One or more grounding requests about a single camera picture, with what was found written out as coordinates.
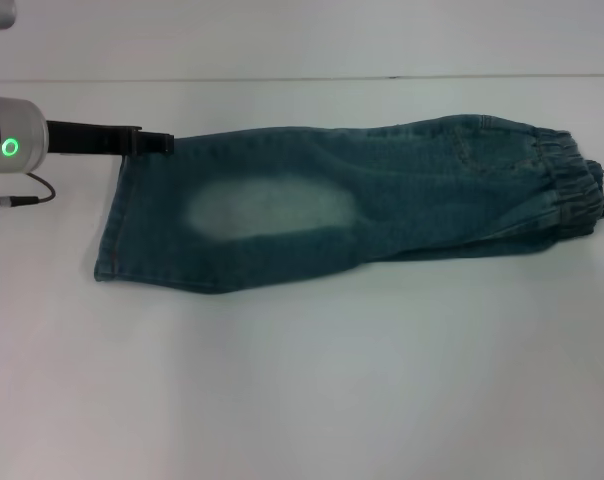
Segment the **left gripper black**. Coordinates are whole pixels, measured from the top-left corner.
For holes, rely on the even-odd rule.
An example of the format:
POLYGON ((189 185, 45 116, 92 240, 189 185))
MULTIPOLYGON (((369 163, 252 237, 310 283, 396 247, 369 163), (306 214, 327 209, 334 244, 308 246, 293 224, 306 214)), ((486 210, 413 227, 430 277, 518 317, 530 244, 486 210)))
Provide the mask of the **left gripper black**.
POLYGON ((48 152, 71 155, 172 155, 174 136, 139 127, 46 121, 48 152))

